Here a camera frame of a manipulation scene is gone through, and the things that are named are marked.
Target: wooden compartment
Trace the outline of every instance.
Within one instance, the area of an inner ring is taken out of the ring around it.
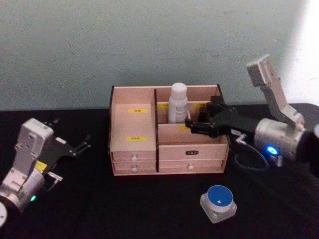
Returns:
[[[228,138],[192,134],[168,124],[171,86],[114,87],[110,102],[109,152],[114,175],[222,173]],[[218,85],[187,86],[188,111],[197,120]]]

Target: drawer knob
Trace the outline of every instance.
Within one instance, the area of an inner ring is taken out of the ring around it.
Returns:
[[[132,172],[137,172],[137,171],[138,171],[137,166],[134,165],[134,166],[132,167]]]
[[[138,158],[136,157],[136,155],[134,154],[132,157],[132,161],[136,161]]]

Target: black tablecloth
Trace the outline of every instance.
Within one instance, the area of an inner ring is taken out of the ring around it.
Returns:
[[[306,127],[319,108],[294,105]],[[265,105],[238,106],[246,116],[271,118]],[[239,168],[232,148],[224,174],[114,177],[107,152],[108,110],[0,112],[0,179],[10,169],[22,123],[61,118],[56,136],[75,146],[90,133],[92,148],[64,158],[54,172],[64,179],[40,193],[4,238],[319,238],[319,180],[306,165],[286,162],[264,173]],[[212,224],[199,204],[215,184],[228,187],[236,215]]]

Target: light blue wall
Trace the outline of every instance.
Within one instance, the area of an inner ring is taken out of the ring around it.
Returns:
[[[280,67],[302,6],[299,0],[0,4],[0,110],[108,107],[112,85],[174,82],[219,83],[228,103],[264,102],[245,64],[270,53]]]

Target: white container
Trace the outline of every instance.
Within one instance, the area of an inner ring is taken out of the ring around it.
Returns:
[[[212,186],[201,195],[200,205],[212,223],[232,217],[237,211],[232,192],[221,185]]]
[[[171,86],[169,98],[168,123],[185,123],[187,116],[187,86],[175,83]]]

